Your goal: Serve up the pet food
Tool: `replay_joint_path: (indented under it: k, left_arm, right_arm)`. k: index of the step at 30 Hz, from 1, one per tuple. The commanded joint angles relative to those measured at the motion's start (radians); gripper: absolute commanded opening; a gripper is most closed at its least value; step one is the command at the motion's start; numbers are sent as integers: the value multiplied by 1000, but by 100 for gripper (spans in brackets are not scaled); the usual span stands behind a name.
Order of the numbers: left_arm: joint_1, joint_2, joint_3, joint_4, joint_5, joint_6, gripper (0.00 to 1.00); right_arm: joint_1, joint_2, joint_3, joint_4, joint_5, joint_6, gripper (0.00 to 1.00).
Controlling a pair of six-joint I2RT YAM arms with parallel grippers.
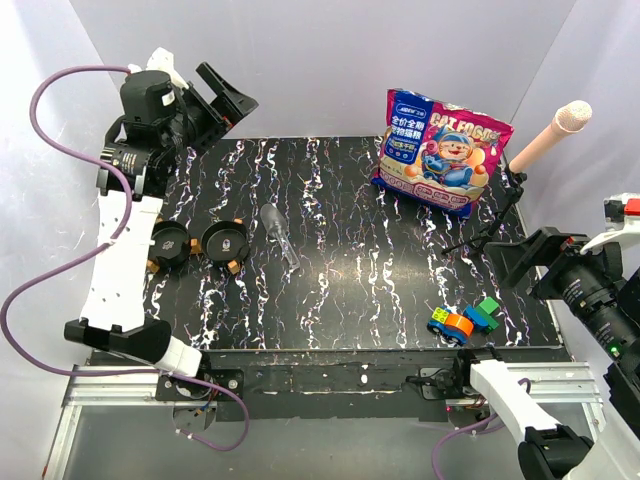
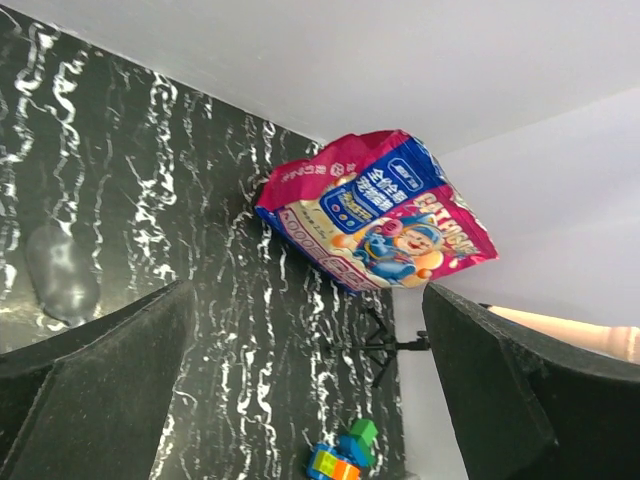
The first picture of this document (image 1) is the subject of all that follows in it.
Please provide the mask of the clear plastic scoop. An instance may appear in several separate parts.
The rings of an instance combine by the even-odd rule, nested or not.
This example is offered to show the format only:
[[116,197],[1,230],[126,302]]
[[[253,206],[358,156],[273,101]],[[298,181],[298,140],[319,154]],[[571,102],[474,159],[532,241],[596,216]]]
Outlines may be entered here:
[[275,239],[287,260],[291,272],[300,268],[300,261],[289,240],[289,227],[285,217],[273,204],[265,204],[260,209],[260,218],[267,235]]

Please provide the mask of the pink cat food bag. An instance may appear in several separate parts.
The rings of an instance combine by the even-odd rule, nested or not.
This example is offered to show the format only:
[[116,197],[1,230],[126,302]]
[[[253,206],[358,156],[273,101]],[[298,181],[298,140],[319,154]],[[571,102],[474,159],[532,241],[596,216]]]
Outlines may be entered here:
[[372,183],[466,219],[513,132],[487,114],[390,89]]

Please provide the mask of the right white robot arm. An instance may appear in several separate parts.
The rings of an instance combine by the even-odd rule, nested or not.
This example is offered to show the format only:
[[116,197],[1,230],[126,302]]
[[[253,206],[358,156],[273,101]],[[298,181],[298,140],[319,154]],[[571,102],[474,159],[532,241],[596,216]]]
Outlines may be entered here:
[[490,242],[485,251],[501,287],[534,267],[546,274],[531,294],[561,300],[611,358],[605,426],[595,440],[577,435],[543,410],[495,356],[463,350],[452,373],[464,397],[480,393],[517,443],[527,479],[636,479],[639,476],[639,277],[623,277],[622,251],[639,243],[626,226],[590,239],[541,228],[518,243]]

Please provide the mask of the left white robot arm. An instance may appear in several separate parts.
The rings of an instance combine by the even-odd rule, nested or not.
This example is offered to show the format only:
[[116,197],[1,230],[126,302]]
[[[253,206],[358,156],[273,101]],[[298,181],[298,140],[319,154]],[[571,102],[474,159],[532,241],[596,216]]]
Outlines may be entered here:
[[214,92],[206,101],[175,69],[174,56],[157,48],[145,68],[133,66],[120,88],[124,113],[105,135],[98,171],[99,243],[90,289],[79,319],[64,337],[117,356],[179,374],[178,387],[193,400],[213,386],[202,354],[172,334],[168,322],[143,308],[152,231],[179,153],[204,153],[258,103],[234,88],[208,63],[197,74]]

